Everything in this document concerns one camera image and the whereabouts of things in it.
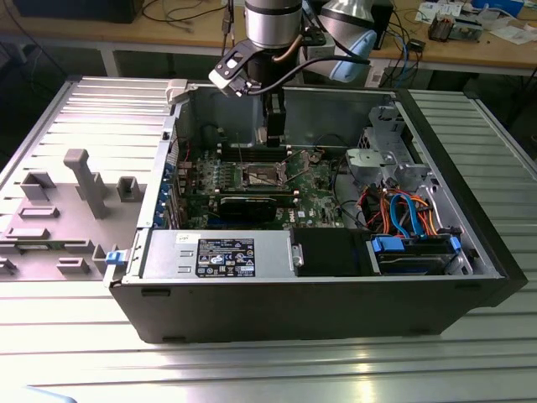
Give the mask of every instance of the white sticker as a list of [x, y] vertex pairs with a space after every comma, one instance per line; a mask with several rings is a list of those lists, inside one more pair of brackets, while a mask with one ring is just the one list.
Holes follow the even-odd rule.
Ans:
[[175, 243], [198, 243], [200, 237], [199, 233], [178, 233]]

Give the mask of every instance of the floor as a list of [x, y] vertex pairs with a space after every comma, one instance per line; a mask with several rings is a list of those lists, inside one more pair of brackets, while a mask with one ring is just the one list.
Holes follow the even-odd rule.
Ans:
[[[26, 49], [28, 61], [23, 65], [7, 63], [0, 70], [0, 166], [4, 166], [11, 154], [22, 142], [28, 131], [49, 104], [64, 81], [63, 76], [39, 49]], [[47, 52], [73, 76], [104, 76], [100, 55], [94, 50], [53, 48]], [[5, 50], [0, 48], [0, 57]], [[153, 53], [118, 52], [123, 74], [131, 77], [169, 78], [181, 77], [205, 80], [217, 62], [213, 56], [174, 55]], [[445, 91], [473, 91], [504, 122], [520, 88], [519, 77], [468, 75], [436, 72], [432, 80], [430, 71], [421, 71], [412, 81], [413, 88]], [[353, 82], [360, 86], [365, 74]], [[510, 133], [520, 142], [532, 158], [537, 156], [537, 144], [532, 144], [537, 127], [537, 105], [528, 105], [510, 128]]]

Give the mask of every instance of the motherboard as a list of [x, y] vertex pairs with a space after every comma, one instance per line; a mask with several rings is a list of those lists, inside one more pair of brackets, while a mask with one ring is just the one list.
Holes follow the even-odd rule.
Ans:
[[315, 149], [287, 149], [270, 156], [240, 149], [201, 151], [191, 161], [179, 162], [170, 178], [165, 226], [343, 227], [332, 175], [331, 161]]

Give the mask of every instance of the green circuit board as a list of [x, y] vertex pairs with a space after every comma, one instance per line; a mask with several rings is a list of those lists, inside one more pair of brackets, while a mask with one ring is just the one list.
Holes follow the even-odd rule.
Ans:
[[[180, 178], [186, 222], [194, 229], [286, 229], [343, 227], [331, 192], [331, 167], [312, 150], [298, 150], [282, 162], [226, 162], [216, 153], [198, 156]], [[226, 222], [219, 203], [226, 197], [269, 199], [277, 204], [267, 222]]]

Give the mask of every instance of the sticker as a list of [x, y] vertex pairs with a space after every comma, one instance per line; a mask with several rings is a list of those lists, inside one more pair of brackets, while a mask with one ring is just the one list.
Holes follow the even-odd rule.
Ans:
[[255, 277], [253, 239], [200, 239], [198, 234], [187, 235], [197, 236], [198, 277]]
[[201, 235], [199, 233], [178, 233], [175, 243], [198, 243]]

